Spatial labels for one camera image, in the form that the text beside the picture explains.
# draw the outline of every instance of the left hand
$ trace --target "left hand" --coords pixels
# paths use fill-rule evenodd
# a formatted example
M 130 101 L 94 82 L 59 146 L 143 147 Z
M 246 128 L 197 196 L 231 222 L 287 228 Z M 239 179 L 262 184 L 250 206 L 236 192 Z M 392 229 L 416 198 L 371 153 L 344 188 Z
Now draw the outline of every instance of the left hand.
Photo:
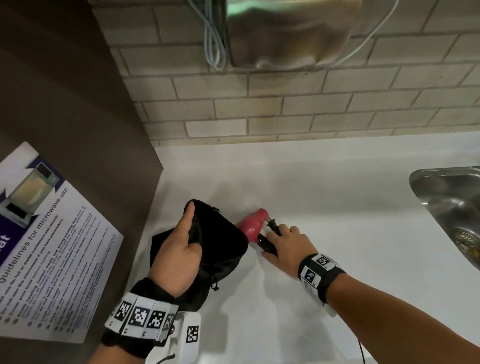
M 200 268 L 202 246 L 188 244 L 188 232 L 192 227 L 195 204 L 190 202 L 179 223 L 163 242 L 148 277 L 177 298 L 192 285 Z

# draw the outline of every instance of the right hand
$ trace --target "right hand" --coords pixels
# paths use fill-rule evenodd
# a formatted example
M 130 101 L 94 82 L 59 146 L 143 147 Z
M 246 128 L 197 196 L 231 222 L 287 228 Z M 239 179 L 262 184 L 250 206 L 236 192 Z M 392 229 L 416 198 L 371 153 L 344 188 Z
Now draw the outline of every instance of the right hand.
M 300 263 L 303 259 L 312 254 L 318 254 L 315 248 L 305 234 L 300 234 L 299 228 L 292 226 L 290 229 L 287 225 L 278 226 L 282 236 L 278 236 L 273 231 L 269 232 L 267 239 L 275 245 L 278 256 L 263 252 L 262 255 L 266 260 L 283 270 L 294 279 L 298 279 Z

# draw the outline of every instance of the black pouch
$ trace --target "black pouch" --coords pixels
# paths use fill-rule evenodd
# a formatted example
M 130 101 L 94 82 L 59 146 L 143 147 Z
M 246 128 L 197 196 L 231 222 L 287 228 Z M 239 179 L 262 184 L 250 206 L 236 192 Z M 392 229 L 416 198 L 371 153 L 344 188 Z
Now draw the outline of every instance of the black pouch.
M 188 243 L 202 246 L 202 260 L 195 281 L 174 304 L 179 311 L 198 311 L 207 299 L 210 288 L 217 291 L 218 282 L 228 276 L 238 266 L 247 252 L 248 239 L 235 225 L 224 218 L 219 210 L 199 200 L 195 203 L 195 215 L 189 231 Z M 150 250 L 150 266 L 172 230 L 155 235 Z

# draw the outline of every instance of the sink basin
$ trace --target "sink basin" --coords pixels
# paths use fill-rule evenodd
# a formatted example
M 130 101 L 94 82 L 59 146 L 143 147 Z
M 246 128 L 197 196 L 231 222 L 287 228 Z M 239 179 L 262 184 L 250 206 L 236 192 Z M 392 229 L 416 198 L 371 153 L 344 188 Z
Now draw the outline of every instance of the sink basin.
M 410 186 L 461 253 L 480 270 L 480 167 L 418 170 Z

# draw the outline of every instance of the brown partition wall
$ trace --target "brown partition wall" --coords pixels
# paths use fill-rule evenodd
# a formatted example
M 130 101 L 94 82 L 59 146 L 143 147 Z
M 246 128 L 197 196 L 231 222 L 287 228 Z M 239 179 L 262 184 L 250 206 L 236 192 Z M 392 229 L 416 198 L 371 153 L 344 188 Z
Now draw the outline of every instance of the brown partition wall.
M 0 338 L 0 362 L 85 363 L 121 298 L 161 166 L 86 0 L 0 5 L 0 159 L 29 142 L 123 235 L 85 343 Z

